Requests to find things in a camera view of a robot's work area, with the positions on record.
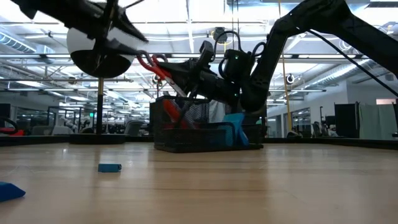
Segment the wooden tabletop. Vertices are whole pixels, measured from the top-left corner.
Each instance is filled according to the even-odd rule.
[[[99,162],[122,172],[98,173]],[[0,148],[0,181],[25,190],[1,224],[398,223],[398,151],[268,144],[171,154],[152,143]]]

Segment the blue object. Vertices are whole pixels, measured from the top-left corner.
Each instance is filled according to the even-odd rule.
[[[242,122],[244,119],[244,113],[227,114],[224,116],[223,122],[231,123],[235,128],[235,139],[236,143],[242,146],[249,145],[249,139],[245,135],[242,129]],[[227,144],[233,142],[232,136],[226,136]]]
[[[122,164],[98,164],[98,172],[120,172]]]
[[[19,187],[7,182],[0,182],[0,202],[22,197],[26,194]]]

